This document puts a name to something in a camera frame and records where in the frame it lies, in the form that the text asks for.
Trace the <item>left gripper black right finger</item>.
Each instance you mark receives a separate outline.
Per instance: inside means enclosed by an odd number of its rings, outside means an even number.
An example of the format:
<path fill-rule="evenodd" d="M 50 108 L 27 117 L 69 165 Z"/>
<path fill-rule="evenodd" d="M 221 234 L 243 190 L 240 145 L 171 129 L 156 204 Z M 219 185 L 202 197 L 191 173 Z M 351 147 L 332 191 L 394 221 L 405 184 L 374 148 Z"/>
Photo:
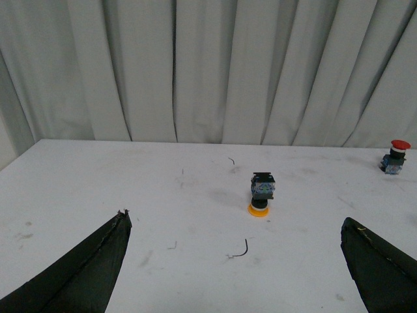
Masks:
<path fill-rule="evenodd" d="M 341 249 L 368 312 L 416 312 L 416 260 L 347 217 Z"/>

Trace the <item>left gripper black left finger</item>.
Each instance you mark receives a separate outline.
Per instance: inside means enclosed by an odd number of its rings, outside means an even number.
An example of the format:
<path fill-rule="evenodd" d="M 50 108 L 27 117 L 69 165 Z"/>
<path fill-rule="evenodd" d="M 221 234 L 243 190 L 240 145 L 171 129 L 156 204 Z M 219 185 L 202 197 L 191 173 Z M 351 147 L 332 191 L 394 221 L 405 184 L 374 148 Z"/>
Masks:
<path fill-rule="evenodd" d="M 105 312 L 132 223 L 119 211 L 81 243 L 1 299 L 2 312 Z"/>

